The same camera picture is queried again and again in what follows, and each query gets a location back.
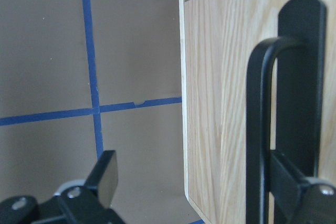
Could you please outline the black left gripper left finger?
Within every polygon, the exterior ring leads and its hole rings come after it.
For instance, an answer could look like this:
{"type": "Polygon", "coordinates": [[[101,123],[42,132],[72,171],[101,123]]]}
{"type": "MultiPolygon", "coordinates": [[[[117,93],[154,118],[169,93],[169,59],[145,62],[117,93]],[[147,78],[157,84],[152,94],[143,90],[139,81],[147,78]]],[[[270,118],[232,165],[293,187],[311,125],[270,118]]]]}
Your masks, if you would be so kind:
{"type": "Polygon", "coordinates": [[[116,152],[104,151],[86,180],[62,184],[46,202],[30,195],[3,200],[1,223],[123,223],[110,207],[117,185],[116,152]]]}

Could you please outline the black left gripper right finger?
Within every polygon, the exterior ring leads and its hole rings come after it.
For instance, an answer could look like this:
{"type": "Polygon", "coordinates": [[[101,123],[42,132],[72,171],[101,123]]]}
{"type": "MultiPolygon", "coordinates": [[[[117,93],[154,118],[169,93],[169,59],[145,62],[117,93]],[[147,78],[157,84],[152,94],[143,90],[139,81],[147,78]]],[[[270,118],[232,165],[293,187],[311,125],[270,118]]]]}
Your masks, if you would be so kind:
{"type": "Polygon", "coordinates": [[[278,150],[270,153],[270,192],[274,223],[335,223],[335,185],[305,176],[278,150]]]}

